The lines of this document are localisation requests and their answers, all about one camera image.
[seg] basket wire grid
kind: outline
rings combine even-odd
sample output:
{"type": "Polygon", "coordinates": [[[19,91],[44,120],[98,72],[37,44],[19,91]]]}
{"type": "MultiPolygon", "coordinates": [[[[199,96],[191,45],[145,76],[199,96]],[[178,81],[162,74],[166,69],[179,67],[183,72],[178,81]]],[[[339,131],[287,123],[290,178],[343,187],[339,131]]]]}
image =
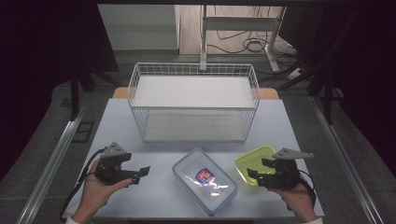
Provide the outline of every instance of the basket wire grid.
{"type": "Polygon", "coordinates": [[[250,64],[208,63],[201,70],[199,63],[137,63],[128,88],[128,103],[145,141],[245,141],[259,102],[260,89],[250,64]],[[136,106],[141,77],[242,77],[247,79],[251,106],[136,106]]]}

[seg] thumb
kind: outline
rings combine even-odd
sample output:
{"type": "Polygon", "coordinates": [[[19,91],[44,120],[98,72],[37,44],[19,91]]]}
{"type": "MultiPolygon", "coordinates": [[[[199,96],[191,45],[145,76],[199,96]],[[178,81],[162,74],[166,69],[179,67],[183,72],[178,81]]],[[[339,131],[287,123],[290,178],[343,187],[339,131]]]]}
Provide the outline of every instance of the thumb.
{"type": "Polygon", "coordinates": [[[132,179],[131,178],[124,179],[124,180],[121,180],[120,182],[118,182],[118,183],[116,183],[114,185],[111,185],[110,186],[110,190],[111,190],[112,193],[114,193],[114,192],[116,192],[119,189],[127,188],[131,184],[132,184],[132,179]]]}

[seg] plastic container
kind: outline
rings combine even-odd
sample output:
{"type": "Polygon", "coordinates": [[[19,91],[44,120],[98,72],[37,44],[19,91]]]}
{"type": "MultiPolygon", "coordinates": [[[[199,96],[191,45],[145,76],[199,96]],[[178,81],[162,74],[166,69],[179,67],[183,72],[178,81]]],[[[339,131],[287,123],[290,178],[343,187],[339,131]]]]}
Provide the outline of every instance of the plastic container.
{"type": "Polygon", "coordinates": [[[142,138],[244,142],[260,102],[251,64],[137,63],[128,88],[142,138]]]}
{"type": "Polygon", "coordinates": [[[273,155],[276,152],[269,146],[262,146],[249,151],[248,153],[236,158],[235,166],[242,178],[251,186],[258,186],[257,180],[248,176],[248,169],[256,170],[259,174],[273,175],[274,168],[262,165],[262,159],[274,160],[273,155]]]}
{"type": "Polygon", "coordinates": [[[210,216],[217,214],[235,197],[236,183],[200,148],[173,166],[177,182],[210,216]]]}

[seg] blue container lid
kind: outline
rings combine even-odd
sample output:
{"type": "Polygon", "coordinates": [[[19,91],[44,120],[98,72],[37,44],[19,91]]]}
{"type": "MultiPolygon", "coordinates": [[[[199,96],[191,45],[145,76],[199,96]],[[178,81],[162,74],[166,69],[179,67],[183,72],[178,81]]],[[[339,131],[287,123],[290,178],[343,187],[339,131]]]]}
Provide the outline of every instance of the blue container lid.
{"type": "Polygon", "coordinates": [[[218,213],[238,190],[235,182],[200,148],[173,167],[177,181],[211,216],[218,213]]]}

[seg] hand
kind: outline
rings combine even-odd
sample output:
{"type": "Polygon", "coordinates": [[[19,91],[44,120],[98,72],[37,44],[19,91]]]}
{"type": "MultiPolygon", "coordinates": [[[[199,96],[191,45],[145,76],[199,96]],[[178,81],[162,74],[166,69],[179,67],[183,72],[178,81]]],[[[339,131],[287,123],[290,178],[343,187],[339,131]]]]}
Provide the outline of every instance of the hand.
{"type": "Polygon", "coordinates": [[[121,180],[114,185],[102,183],[94,173],[99,160],[96,160],[89,174],[85,177],[84,187],[82,190],[81,201],[78,210],[72,216],[72,219],[78,223],[89,223],[96,212],[103,207],[108,198],[117,190],[127,188],[132,184],[132,179],[121,180]]]}
{"type": "Polygon", "coordinates": [[[288,207],[294,212],[299,222],[305,223],[318,219],[309,192],[302,184],[299,183],[294,189],[268,190],[280,195],[282,200],[285,201],[288,207]]]}

